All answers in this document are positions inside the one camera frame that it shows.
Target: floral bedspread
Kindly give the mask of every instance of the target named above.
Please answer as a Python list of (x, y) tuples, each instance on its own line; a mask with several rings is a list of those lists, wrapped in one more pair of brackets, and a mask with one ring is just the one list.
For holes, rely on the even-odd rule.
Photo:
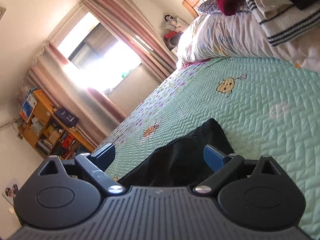
[(152, 123), (153, 116), (160, 111), (167, 102), (193, 75), (206, 64), (196, 63), (186, 68), (175, 70), (160, 86), (158, 86), (113, 132), (95, 149), (98, 150), (106, 143), (113, 143), (116, 149), (123, 144), (129, 135), (140, 132), (141, 137), (151, 134), (157, 127)]

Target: plastic bag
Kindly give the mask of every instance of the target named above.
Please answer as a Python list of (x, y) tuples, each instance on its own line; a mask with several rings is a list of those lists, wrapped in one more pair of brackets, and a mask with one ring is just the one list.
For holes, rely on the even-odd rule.
[(189, 26), (178, 16), (167, 14), (164, 16), (164, 20), (166, 21), (164, 23), (164, 28), (170, 31), (175, 31), (177, 33), (184, 32)]

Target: poster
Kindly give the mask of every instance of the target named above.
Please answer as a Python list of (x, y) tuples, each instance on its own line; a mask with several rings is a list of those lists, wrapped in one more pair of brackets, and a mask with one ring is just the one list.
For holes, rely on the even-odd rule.
[(13, 205), (13, 199), (19, 191), (19, 183), (16, 179), (12, 179), (10, 183), (7, 184), (2, 195)]

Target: red box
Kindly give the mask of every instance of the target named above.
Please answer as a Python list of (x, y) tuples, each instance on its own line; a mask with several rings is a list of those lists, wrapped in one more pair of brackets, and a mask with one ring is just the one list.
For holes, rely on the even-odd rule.
[(63, 148), (68, 149), (73, 140), (74, 138), (70, 134), (68, 134), (68, 136), (62, 143)]

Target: striped towel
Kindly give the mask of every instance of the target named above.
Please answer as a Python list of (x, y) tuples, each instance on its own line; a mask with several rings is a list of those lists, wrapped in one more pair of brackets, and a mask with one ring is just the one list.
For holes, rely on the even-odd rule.
[(294, 5), (285, 6), (268, 19), (259, 10), (255, 0), (246, 2), (272, 46), (290, 41), (320, 23), (319, 1), (304, 10), (299, 10)]

